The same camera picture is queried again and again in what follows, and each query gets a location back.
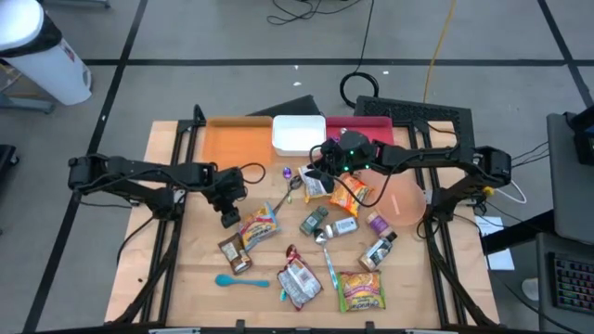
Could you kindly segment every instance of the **chip bag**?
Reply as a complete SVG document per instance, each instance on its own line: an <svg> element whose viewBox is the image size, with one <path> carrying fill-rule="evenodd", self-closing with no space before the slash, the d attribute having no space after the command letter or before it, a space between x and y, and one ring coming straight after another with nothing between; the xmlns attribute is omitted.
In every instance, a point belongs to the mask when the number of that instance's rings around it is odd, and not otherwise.
<svg viewBox="0 0 594 334"><path fill-rule="evenodd" d="M287 248L287 265L278 272L278 282L291 298L297 311L322 290L322 284L294 245Z"/></svg>
<svg viewBox="0 0 594 334"><path fill-rule="evenodd" d="M280 231L280 227L278 227L277 217L268 202L265 202L262 208L248 215L243 222L239 223L239 234L245 251L249 251L258 242L271 237L278 231Z"/></svg>
<svg viewBox="0 0 594 334"><path fill-rule="evenodd" d="M338 298L341 312L380 308L385 310L386 300L380 281L380 272L338 273Z"/></svg>
<svg viewBox="0 0 594 334"><path fill-rule="evenodd" d="M308 169L307 166L299 167L299 174L305 183L305 203L309 203L310 199L317 199L324 196L330 196L331 194L326 192L324 186L322 186L322 182L320 180L316 180L313 177L305 176L305 173L312 171Z"/></svg>
<svg viewBox="0 0 594 334"><path fill-rule="evenodd" d="M368 195L370 189L368 186L348 173L345 173L341 176L341 180L353 191L356 197L363 201L365 197ZM360 204L349 194L349 192L344 188L344 186L338 186L334 192L332 193L332 197L330 198L330 203L338 204L343 209L347 210L353 216L358 217L359 214L359 206Z"/></svg>

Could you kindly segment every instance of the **white trash can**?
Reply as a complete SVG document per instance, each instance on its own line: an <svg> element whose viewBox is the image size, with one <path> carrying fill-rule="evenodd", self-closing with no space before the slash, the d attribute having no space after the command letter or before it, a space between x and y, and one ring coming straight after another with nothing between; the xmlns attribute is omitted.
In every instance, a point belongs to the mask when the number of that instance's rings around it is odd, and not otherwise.
<svg viewBox="0 0 594 334"><path fill-rule="evenodd" d="M91 71L35 0L0 0L0 58L66 106L91 96Z"/></svg>

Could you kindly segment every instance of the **small bottle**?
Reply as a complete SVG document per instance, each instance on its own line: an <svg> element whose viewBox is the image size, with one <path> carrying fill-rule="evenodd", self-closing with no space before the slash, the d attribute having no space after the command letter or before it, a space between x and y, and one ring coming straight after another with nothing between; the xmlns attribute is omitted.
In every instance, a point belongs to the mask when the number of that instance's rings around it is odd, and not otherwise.
<svg viewBox="0 0 594 334"><path fill-rule="evenodd" d="M372 212L368 219L369 227L378 235L380 238L387 238L390 234L394 233L393 229L383 218L376 212Z"/></svg>
<svg viewBox="0 0 594 334"><path fill-rule="evenodd" d="M374 271L390 253L392 242L396 237L398 237L396 233L392 232L387 238L380 238L373 246L365 250L359 258L359 264L369 272Z"/></svg>
<svg viewBox="0 0 594 334"><path fill-rule="evenodd" d="M326 235L328 238L344 236L345 234L355 232L357 228L359 228L359 224L356 223L355 218L348 217L326 225Z"/></svg>
<svg viewBox="0 0 594 334"><path fill-rule="evenodd" d="M328 210L323 206L318 206L313 210L307 218L301 223L299 229L306 235L311 236L314 230L322 223L324 218L328 215Z"/></svg>

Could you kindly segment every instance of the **white paper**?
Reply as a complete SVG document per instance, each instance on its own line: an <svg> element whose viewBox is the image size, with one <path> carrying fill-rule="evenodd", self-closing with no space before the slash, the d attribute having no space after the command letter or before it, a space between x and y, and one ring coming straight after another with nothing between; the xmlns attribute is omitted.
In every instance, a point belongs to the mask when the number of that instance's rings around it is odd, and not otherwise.
<svg viewBox="0 0 594 334"><path fill-rule="evenodd" d="M485 217L483 219L479 216L475 216L474 218L476 220L476 224L478 224L479 228L481 229L482 237L488 236L491 233L495 233L503 229L503 227L491 225L484 220L487 219L489 222L496 225L503 225L501 217ZM491 264L491 269L493 270L515 270L510 249L505 249L489 255L489 263Z"/></svg>

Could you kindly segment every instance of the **orange tray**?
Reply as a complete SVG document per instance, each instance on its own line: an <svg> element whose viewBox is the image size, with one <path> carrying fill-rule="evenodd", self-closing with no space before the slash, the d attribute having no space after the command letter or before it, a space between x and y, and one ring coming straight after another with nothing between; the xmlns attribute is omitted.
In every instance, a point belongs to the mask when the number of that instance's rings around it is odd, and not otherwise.
<svg viewBox="0 0 594 334"><path fill-rule="evenodd" d="M272 163L272 117L216 117L206 122L201 160L219 169L260 162Z"/></svg>

